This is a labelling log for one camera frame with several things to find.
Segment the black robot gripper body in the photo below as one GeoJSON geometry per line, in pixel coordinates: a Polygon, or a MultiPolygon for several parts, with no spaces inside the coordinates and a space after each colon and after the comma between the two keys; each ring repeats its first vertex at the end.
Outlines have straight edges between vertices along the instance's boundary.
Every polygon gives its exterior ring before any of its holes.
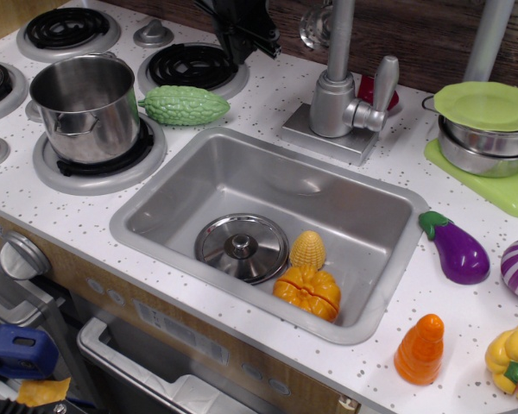
{"type": "Polygon", "coordinates": [[[211,19],[214,33],[230,28],[249,37],[256,46],[256,51],[276,59],[281,52],[278,43],[280,32],[268,13],[268,1],[194,1],[211,19]]]}

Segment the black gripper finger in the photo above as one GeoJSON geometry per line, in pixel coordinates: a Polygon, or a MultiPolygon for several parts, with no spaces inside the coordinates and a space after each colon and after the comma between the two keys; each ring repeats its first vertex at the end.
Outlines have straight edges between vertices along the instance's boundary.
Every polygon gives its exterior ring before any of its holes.
{"type": "Polygon", "coordinates": [[[229,61],[234,65],[242,65],[256,50],[255,44],[249,37],[230,28],[219,29],[218,40],[229,61]]]}

